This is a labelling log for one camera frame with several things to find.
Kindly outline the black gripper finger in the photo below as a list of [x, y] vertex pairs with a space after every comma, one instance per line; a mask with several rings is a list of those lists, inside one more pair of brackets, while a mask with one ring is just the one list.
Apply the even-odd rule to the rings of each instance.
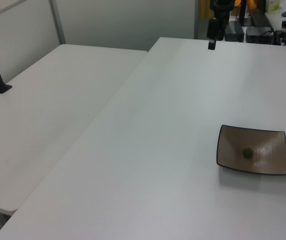
[[218, 17], [218, 22], [219, 22], [219, 29], [217, 34], [217, 40], [222, 41], [224, 38], [225, 29], [229, 23], [229, 14], [221, 14]]
[[215, 50], [217, 38], [217, 19], [211, 18], [208, 22], [207, 38], [209, 40], [208, 49]]

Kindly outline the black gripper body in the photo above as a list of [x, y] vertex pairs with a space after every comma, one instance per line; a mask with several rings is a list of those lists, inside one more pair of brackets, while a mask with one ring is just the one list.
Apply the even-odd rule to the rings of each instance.
[[214, 12], [214, 17], [221, 17], [234, 9], [235, 0], [211, 0], [210, 9]]

